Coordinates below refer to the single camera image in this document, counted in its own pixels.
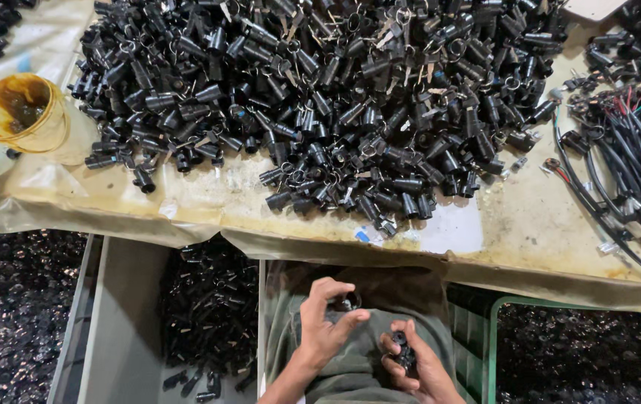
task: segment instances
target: grease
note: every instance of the grease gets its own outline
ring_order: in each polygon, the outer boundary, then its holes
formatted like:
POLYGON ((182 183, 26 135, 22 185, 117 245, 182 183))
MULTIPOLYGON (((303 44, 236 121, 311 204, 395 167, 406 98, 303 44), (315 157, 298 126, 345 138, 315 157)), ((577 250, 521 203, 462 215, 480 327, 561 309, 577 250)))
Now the grease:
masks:
POLYGON ((0 107, 11 115, 7 131, 19 134, 44 115, 51 98, 48 85, 39 77, 7 77, 0 81, 0 107))

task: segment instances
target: person's right hand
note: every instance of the person's right hand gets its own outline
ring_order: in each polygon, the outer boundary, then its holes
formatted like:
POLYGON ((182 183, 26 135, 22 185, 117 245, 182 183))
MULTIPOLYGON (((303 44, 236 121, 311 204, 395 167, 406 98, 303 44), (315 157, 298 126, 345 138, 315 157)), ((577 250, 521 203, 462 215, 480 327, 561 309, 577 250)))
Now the person's right hand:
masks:
POLYGON ((390 330, 405 332, 408 346, 415 350, 415 369, 418 375, 417 379, 408 377, 405 369, 393 360, 392 355, 400 353, 400 345, 393 342, 391 334, 383 333, 380 335, 381 347, 386 352, 382 359, 383 367, 390 373, 395 387, 415 396, 422 404, 465 402, 455 389, 448 372, 442 367, 438 355, 415 332, 413 320, 394 320, 390 323, 390 330))

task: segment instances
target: storage bin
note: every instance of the storage bin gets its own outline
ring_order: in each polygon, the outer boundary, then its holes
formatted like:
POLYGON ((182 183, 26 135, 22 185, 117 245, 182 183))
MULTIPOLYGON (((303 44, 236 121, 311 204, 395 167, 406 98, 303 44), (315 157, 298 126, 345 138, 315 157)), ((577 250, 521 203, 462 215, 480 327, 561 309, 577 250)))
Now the storage bin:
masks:
MULTIPOLYGON (((161 388, 167 377, 183 369, 164 365, 156 311, 170 251, 156 244, 104 239, 79 404, 194 403, 196 393, 206 391, 205 377, 187 398, 181 397, 181 385, 167 392, 161 388)), ((255 403, 254 385, 243 394, 234 389, 242 378, 224 378, 221 398, 213 403, 255 403)))
POLYGON ((79 398, 103 241, 103 236, 89 234, 47 404, 75 404, 79 398))
POLYGON ((609 310, 450 284, 448 304, 455 354, 456 388, 468 404, 495 403, 497 313, 505 303, 609 310))

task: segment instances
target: person's left hand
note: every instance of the person's left hand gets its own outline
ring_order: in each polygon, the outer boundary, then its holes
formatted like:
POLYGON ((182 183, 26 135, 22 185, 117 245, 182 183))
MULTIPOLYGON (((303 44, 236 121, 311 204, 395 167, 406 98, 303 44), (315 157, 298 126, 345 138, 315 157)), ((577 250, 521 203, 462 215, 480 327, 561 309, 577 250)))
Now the person's left hand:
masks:
POLYGON ((343 283, 333 278, 321 278, 313 282, 308 299, 300 305, 301 337, 298 354, 315 370, 320 371, 346 343, 351 331, 363 321, 368 321, 370 312, 363 308, 345 313, 336 324, 325 320, 328 299, 356 289, 352 283, 343 283))

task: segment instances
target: hand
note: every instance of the hand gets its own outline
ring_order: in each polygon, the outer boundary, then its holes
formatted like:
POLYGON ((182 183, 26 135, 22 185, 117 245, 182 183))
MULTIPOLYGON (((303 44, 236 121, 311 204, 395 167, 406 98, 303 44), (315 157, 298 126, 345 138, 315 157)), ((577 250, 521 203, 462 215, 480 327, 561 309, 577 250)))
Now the hand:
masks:
POLYGON ((390 373, 393 385, 400 390, 415 396, 422 404, 464 403, 453 381, 442 367, 438 355, 415 332, 413 320, 394 320, 390 323, 391 331, 404 331, 407 344, 415 350, 415 370, 418 378, 407 377, 405 369, 397 364, 392 355, 400 353, 400 345, 393 342, 392 335, 380 335, 383 355, 383 367, 390 373))
POLYGON ((325 320, 328 299, 355 289, 356 286, 351 283, 321 278, 313 282, 308 299, 300 305, 302 331, 297 353, 318 372, 338 353, 358 323, 370 318, 370 312, 360 308, 345 313, 335 325, 325 320))

